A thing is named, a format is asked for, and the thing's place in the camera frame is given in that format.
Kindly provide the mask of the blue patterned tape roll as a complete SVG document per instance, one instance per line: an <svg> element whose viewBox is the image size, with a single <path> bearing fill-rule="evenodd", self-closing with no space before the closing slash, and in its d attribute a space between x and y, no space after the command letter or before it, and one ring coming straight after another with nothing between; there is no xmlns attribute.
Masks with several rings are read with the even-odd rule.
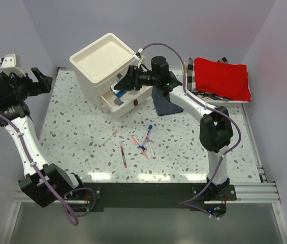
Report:
<svg viewBox="0 0 287 244"><path fill-rule="evenodd" d="M115 86L119 83L119 81L114 82L111 86L110 86L110 90L111 92L118 98L121 98L124 94L127 93L126 90L122 89L122 90L117 90L115 89Z"/></svg>

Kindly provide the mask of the cream drawer organizer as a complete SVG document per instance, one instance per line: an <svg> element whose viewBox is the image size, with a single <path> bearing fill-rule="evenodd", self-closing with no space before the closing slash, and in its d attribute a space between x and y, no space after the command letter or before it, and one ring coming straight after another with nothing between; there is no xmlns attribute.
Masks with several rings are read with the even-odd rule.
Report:
<svg viewBox="0 0 287 244"><path fill-rule="evenodd" d="M80 51L69 60L84 96L102 113L119 118L144 102L152 93L151 86L139 91L126 92L115 103L113 86L127 73L130 65L137 65L134 51L113 33L107 33Z"/></svg>

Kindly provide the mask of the blue grey glue stick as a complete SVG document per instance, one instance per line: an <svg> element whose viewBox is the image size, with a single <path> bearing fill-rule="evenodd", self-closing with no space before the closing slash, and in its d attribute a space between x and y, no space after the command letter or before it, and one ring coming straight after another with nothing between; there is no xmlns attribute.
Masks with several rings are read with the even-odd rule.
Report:
<svg viewBox="0 0 287 244"><path fill-rule="evenodd" d="M123 101L122 101L120 98L116 98L116 99L114 100L114 103L115 103L116 105L118 105L118 106L121 106L121 105L123 104Z"/></svg>

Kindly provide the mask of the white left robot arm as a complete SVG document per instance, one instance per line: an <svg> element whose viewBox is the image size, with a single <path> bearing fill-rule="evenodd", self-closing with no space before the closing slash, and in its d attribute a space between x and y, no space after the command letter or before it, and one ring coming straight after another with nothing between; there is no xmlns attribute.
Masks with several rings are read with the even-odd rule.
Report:
<svg viewBox="0 0 287 244"><path fill-rule="evenodd" d="M25 100L51 92L53 79L32 68L37 81L20 68L0 72L0 126L12 137L22 160L24 179L21 191L41 207L46 207L58 196L69 194L74 199L85 196L86 187L75 174L67 174L49 163L41 153L35 125Z"/></svg>

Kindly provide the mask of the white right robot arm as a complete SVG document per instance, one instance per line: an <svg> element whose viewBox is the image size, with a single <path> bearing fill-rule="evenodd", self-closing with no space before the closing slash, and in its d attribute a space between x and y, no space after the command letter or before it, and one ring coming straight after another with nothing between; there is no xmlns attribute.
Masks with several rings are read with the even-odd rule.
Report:
<svg viewBox="0 0 287 244"><path fill-rule="evenodd" d="M225 168L233 129L228 110L224 106L214 107L183 87L171 77L169 64L163 56L151 60L151 70L130 65L127 73L113 86L114 90L139 91L143 86L152 86L168 102L181 107L200 123L199 139L208 151L209 173L204 188L193 199L201 195L217 200L225 194L230 180Z"/></svg>

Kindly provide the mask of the dark blue pencil pouch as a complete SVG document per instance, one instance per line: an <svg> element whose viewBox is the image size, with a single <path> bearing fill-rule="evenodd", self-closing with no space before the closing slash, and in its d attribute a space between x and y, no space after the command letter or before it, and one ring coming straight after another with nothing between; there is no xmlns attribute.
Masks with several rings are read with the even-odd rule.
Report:
<svg viewBox="0 0 287 244"><path fill-rule="evenodd" d="M169 93L164 97L155 86L152 89L151 96L158 116L171 115L184 111L180 106L169 101Z"/></svg>

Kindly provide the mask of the orange marker pen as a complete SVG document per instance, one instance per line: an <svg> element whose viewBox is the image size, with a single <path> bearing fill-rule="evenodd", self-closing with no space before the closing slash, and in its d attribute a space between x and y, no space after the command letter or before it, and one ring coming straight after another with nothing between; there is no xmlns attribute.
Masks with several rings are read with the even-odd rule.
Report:
<svg viewBox="0 0 287 244"><path fill-rule="evenodd" d="M145 152L145 150L142 148L142 146L139 144L138 140L135 138L134 135L131 136L133 142L135 143L135 145L137 146L137 148L141 151L141 153L144 155L145 158L149 159L147 153Z"/></svg>

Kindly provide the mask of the pink-capped white marker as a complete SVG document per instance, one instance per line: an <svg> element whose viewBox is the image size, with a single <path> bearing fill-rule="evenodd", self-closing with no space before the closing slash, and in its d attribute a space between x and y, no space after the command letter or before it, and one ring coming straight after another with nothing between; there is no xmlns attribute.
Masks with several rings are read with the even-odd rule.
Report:
<svg viewBox="0 0 287 244"><path fill-rule="evenodd" d="M152 144L151 144L151 140L150 140L149 136L146 137L146 140L147 140L149 151L150 151L152 158L156 159L156 156L155 156L154 150L152 148Z"/></svg>

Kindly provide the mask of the red pen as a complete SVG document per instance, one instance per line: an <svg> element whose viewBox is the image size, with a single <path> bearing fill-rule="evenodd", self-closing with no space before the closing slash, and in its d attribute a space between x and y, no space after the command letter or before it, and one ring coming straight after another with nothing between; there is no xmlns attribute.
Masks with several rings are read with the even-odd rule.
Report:
<svg viewBox="0 0 287 244"><path fill-rule="evenodd" d="M127 162L125 158L124 146L123 146L122 141L120 141L119 144L120 144L120 150L121 150L121 155L122 155L122 161L123 161L124 167L127 168Z"/></svg>

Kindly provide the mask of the blue-capped white marker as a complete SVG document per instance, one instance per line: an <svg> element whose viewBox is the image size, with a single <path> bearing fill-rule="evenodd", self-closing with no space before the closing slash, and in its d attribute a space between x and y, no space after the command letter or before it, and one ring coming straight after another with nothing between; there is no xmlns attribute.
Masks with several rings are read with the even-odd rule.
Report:
<svg viewBox="0 0 287 244"><path fill-rule="evenodd" d="M153 125L149 125L147 131L145 132L144 136L142 137L141 141L140 141L140 145L142 146L142 148L146 151L146 148L143 146L144 141L146 140L146 137L149 135L151 129L152 129Z"/></svg>

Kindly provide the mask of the black white checkered cloth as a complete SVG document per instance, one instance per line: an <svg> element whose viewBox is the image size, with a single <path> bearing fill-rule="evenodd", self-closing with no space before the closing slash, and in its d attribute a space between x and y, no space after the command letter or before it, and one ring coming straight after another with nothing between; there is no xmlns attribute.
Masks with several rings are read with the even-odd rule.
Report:
<svg viewBox="0 0 287 244"><path fill-rule="evenodd" d="M188 58L185 67L186 67L186 81L187 81L186 87L189 91L195 90L196 80L195 80L194 60L191 57Z"/></svg>

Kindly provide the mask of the white cloth basket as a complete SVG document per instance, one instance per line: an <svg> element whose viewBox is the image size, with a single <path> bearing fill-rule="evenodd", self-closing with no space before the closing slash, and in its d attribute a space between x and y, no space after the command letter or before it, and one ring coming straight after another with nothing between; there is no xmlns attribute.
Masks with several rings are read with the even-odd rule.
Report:
<svg viewBox="0 0 287 244"><path fill-rule="evenodd" d="M229 98L221 97L217 94L207 93L207 92L199 91L196 89L190 92L194 94L195 96L197 96L199 99L202 99L204 102L207 102L214 106L221 106L222 104L227 104L228 106L235 106L236 104L249 103L249 101L231 100Z"/></svg>

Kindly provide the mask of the red folded cloth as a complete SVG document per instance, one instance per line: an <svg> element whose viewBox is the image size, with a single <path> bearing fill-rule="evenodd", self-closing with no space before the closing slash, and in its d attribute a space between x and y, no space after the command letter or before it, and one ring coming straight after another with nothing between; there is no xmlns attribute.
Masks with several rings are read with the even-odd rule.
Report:
<svg viewBox="0 0 287 244"><path fill-rule="evenodd" d="M194 60L196 90L217 94L233 101L251 101L247 65Z"/></svg>

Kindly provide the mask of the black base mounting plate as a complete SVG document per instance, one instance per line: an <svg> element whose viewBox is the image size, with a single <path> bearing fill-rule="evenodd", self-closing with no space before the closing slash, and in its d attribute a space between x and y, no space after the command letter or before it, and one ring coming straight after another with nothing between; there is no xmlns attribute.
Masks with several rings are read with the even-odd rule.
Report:
<svg viewBox="0 0 287 244"><path fill-rule="evenodd" d="M227 202L237 200L233 185L210 186L196 198L205 183L84 183L91 191L76 191L66 196L75 212L85 212L97 197L93 211L105 208L181 208L183 201L211 214L225 214Z"/></svg>

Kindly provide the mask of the aluminium frame rail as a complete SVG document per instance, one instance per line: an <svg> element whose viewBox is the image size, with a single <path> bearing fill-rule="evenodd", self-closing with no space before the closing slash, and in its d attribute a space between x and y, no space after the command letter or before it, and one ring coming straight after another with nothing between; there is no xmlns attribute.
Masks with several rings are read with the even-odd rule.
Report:
<svg viewBox="0 0 287 244"><path fill-rule="evenodd" d="M41 208L20 190L2 236L2 243L287 243L280 196L266 176L241 104L228 106L242 132L239 146L228 155L227 170L237 200L227 202L218 220L181 208L105 208L73 226L59 202ZM131 136L143 146L145 158ZM99 144L117 133L102 147ZM40 135L45 156L67 172L93 183L202 183L208 171L207 152L199 143L199 125L186 112L158 116L151 100L120 118L85 102L83 106L50 104ZM124 146L127 168L120 150Z"/></svg>

